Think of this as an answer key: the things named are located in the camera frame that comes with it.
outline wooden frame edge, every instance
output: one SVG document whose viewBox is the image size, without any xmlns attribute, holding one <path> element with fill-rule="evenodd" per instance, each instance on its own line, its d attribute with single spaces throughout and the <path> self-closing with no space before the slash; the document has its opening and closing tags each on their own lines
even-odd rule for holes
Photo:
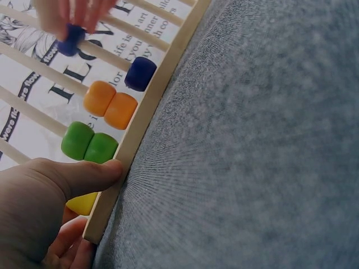
<svg viewBox="0 0 359 269">
<path fill-rule="evenodd" d="M 86 224 L 83 238 L 99 244 L 108 225 L 122 185 L 127 178 L 137 150 L 166 90 L 176 67 L 203 18 L 211 0 L 198 0 L 179 29 L 171 46 L 167 50 L 156 74 L 154 75 L 144 97 L 129 123 L 119 144 L 115 159 L 122 162 L 123 174 L 118 183 L 97 195 L 95 204 Z"/>
</svg>

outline green bead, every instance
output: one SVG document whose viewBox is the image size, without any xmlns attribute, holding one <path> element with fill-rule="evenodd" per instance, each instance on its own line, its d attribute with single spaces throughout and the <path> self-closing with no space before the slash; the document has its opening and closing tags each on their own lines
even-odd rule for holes
<svg viewBox="0 0 359 269">
<path fill-rule="evenodd" d="M 62 139 L 61 150 L 66 156 L 82 161 L 93 136 L 94 131 L 85 123 L 73 122 Z"/>
<path fill-rule="evenodd" d="M 84 159 L 103 164 L 113 159 L 117 147 L 118 142 L 113 137 L 105 133 L 96 133 L 89 144 Z"/>
</svg>

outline wooden rod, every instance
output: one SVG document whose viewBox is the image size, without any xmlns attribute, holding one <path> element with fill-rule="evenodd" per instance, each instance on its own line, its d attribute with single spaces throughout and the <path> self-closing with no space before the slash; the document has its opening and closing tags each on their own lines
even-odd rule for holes
<svg viewBox="0 0 359 269">
<path fill-rule="evenodd" d="M 182 2 L 183 4 L 186 4 L 190 7 L 194 6 L 195 3 L 196 3 L 196 0 L 178 0 L 180 2 Z"/>
<path fill-rule="evenodd" d="M 134 6 L 138 6 L 140 8 L 142 8 L 143 10 L 146 10 L 148 12 L 151 12 L 154 15 L 157 15 L 165 20 L 167 20 L 168 22 L 176 25 L 176 26 L 181 26 L 183 24 L 183 19 L 181 19 L 180 17 L 158 7 L 155 6 L 154 4 L 149 3 L 148 1 L 144 1 L 144 0 L 126 0 L 127 3 L 133 4 Z"/>
<path fill-rule="evenodd" d="M 9 58 L 17 61 L 19 64 L 35 71 L 36 73 L 47 77 L 48 79 L 54 81 L 57 84 L 64 86 L 65 88 L 73 91 L 74 93 L 84 97 L 88 87 L 85 85 L 69 78 L 68 76 L 48 67 L 46 64 L 29 57 L 17 49 L 11 48 L 10 46 L 0 42 L 0 53 L 8 56 Z"/>
<path fill-rule="evenodd" d="M 148 43 L 151 46 L 154 46 L 155 48 L 158 48 L 162 50 L 163 52 L 166 52 L 169 48 L 169 44 L 159 38 L 157 38 L 154 35 L 151 35 L 144 30 L 141 30 L 137 28 L 136 26 L 133 26 L 131 24 L 128 24 L 127 22 L 124 22 L 122 20 L 119 20 L 111 15 L 106 15 L 103 19 L 101 19 L 102 22 L 105 22 L 106 24 L 110 24 L 113 27 L 116 27 L 117 29 L 124 31 L 128 33 L 131 36 L 134 36 L 146 43 Z"/>
<path fill-rule="evenodd" d="M 26 13 L 14 10 L 13 8 L 9 8 L 7 6 L 0 6 L 0 13 L 5 14 L 11 18 L 15 18 L 18 21 L 21 21 L 31 27 L 34 27 L 36 29 L 41 30 L 39 21 L 31 17 L 30 15 L 27 15 Z M 79 44 L 79 48 L 85 52 L 88 52 L 97 58 L 115 66 L 116 68 L 119 68 L 125 72 L 130 69 L 131 63 L 91 42 L 88 42 L 86 40 L 83 40 Z"/>
<path fill-rule="evenodd" d="M 91 42 L 82 41 L 79 44 L 79 48 L 125 72 L 128 72 L 131 67 L 130 61 L 120 58 L 112 52 L 109 52 L 108 50 L 105 50 Z"/>
<path fill-rule="evenodd" d="M 67 131 L 67 127 L 65 125 L 51 118 L 40 110 L 37 110 L 35 107 L 31 106 L 2 86 L 0 86 L 0 98 L 16 110 L 24 113 L 24 115 L 37 122 L 37 124 L 45 127 L 56 135 L 60 137 L 65 135 Z"/>
<path fill-rule="evenodd" d="M 2 138 L 0 138 L 0 151 L 18 164 L 24 164 L 31 160 L 29 157 L 11 146 Z"/>
</svg>

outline gray fabric surface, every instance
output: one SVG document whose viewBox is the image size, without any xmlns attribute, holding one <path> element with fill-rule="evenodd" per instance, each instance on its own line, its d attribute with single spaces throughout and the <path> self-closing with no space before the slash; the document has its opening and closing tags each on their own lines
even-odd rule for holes
<svg viewBox="0 0 359 269">
<path fill-rule="evenodd" d="M 213 0 L 95 268 L 359 268 L 359 1 Z"/>
</svg>

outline finger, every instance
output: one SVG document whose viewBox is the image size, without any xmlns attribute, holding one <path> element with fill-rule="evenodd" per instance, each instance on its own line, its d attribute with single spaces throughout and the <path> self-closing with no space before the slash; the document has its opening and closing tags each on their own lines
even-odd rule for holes
<svg viewBox="0 0 359 269">
<path fill-rule="evenodd" d="M 70 188 L 70 199 L 104 191 L 122 174 L 122 164 L 117 160 L 111 160 L 103 165 L 82 161 L 75 164 L 62 164 L 62 166 L 64 179 Z"/>
<path fill-rule="evenodd" d="M 93 34 L 96 29 L 96 25 L 100 19 L 102 10 L 102 1 L 93 0 L 93 3 L 89 10 L 89 16 L 86 20 L 86 28 L 90 34 Z"/>
<path fill-rule="evenodd" d="M 73 212 L 71 209 L 69 209 L 67 206 L 65 206 L 65 209 L 63 210 L 63 217 L 62 217 L 62 225 L 68 223 L 69 221 L 77 218 L 79 215 L 75 212 Z"/>
<path fill-rule="evenodd" d="M 83 241 L 83 238 L 80 236 L 73 246 L 60 258 L 60 264 L 62 268 L 70 268 L 75 257 L 77 250 L 79 249 L 79 246 L 81 242 Z"/>
<path fill-rule="evenodd" d="M 96 246 L 94 244 L 82 240 L 70 269 L 91 269 L 94 262 L 95 252 Z"/>
<path fill-rule="evenodd" d="M 88 0 L 75 0 L 75 14 L 73 24 L 83 26 L 88 11 Z"/>
<path fill-rule="evenodd" d="M 117 0 L 107 0 L 104 2 L 101 10 L 101 17 L 105 16 L 109 13 L 111 8 L 114 7 L 114 5 L 117 3 Z"/>
<path fill-rule="evenodd" d="M 70 22 L 70 1 L 69 0 L 60 0 L 60 15 L 64 19 L 65 23 Z"/>
<path fill-rule="evenodd" d="M 61 192 L 64 202 L 85 194 L 104 191 L 119 180 L 122 165 L 118 160 L 105 164 L 89 161 L 58 163 L 47 159 L 35 159 L 25 164 L 28 168 L 44 175 L 49 188 Z"/>
<path fill-rule="evenodd" d="M 81 217 L 62 226 L 55 241 L 49 247 L 49 252 L 59 257 L 64 255 L 76 239 L 82 236 L 86 222 L 87 219 Z"/>
<path fill-rule="evenodd" d="M 33 0 L 40 27 L 43 31 L 51 33 L 59 40 L 67 36 L 66 22 L 59 12 L 58 0 Z"/>
</svg>

